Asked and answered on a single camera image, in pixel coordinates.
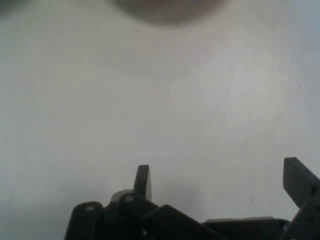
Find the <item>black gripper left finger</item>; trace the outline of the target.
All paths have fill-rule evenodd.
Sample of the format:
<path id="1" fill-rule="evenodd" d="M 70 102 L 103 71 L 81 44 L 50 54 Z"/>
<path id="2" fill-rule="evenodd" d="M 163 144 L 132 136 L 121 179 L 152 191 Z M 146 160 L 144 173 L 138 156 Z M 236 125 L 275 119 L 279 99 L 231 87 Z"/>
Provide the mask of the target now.
<path id="1" fill-rule="evenodd" d="M 132 189 L 114 193 L 107 206 L 77 205 L 66 240 L 223 240 L 225 237 L 170 205 L 152 202 L 149 165 L 139 165 Z"/>

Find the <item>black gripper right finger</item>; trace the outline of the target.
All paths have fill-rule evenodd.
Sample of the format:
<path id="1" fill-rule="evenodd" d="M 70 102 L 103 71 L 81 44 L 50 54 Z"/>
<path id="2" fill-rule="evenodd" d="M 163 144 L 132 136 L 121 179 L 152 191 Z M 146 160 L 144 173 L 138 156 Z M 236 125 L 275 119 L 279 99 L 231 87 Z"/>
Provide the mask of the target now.
<path id="1" fill-rule="evenodd" d="M 282 240 L 320 238 L 320 179 L 298 158 L 286 157 L 283 163 L 283 188 L 298 207 L 287 225 Z"/>

